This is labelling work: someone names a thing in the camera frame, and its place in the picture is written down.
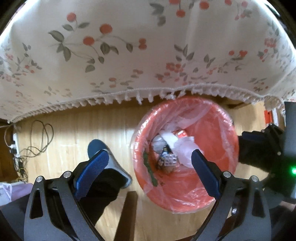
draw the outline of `clear plastic liner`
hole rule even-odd
[[[210,197],[195,170],[178,164],[167,174],[157,168],[151,141],[160,130],[184,129],[209,161],[234,173],[239,143],[229,115],[216,103],[185,96],[155,106],[141,120],[131,151],[137,180],[152,202],[173,213],[193,213],[210,205]]]

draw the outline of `green leaf in trash can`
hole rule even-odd
[[[148,153],[146,151],[143,152],[143,160],[144,160],[144,165],[147,168],[149,175],[151,176],[151,182],[152,182],[153,186],[157,187],[158,181],[153,175],[153,171],[152,171],[151,166],[148,162]]]

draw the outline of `floor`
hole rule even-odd
[[[136,216],[136,241],[174,241],[193,235],[201,226],[211,207],[191,214],[172,214],[153,204],[143,193],[134,176],[130,157],[130,140],[141,118],[155,103],[113,104],[108,106],[86,106],[79,109],[40,115],[37,119],[50,123],[54,128],[54,139],[46,153],[28,161],[29,182],[34,183],[39,175],[46,179],[59,177],[67,170],[73,170],[81,161],[88,160],[87,145],[92,139],[103,140],[112,150],[122,167],[133,176],[133,184],[122,190],[98,221],[96,228],[106,241],[113,240],[126,192],[136,190],[139,195]],[[242,131],[265,128],[262,103],[248,105],[238,110],[228,110],[234,120],[237,134]],[[20,148],[29,146],[30,126],[35,118],[20,123]],[[32,132],[32,145],[41,143],[41,127]],[[246,165],[237,167],[236,176],[260,179],[266,173]]]

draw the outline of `black pants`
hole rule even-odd
[[[106,169],[93,182],[86,197],[79,201],[93,225],[97,223],[110,202],[116,200],[125,178],[113,169]],[[24,240],[25,212],[29,195],[0,207],[4,217],[16,234]]]

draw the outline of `robotic device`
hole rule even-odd
[[[239,136],[239,161],[269,172],[262,181],[256,176],[236,178],[207,161],[199,150],[192,153],[192,165],[216,202],[191,241],[281,240],[282,232],[293,220],[291,216],[277,216],[277,222],[273,222],[271,213],[281,201],[296,203],[295,114],[296,103],[287,102],[285,132],[269,124],[261,132]],[[103,241],[79,200],[108,165],[109,157],[106,150],[101,150],[60,178],[38,177],[27,205],[25,241]],[[21,241],[0,212],[0,236],[3,234],[6,239],[1,240]]]

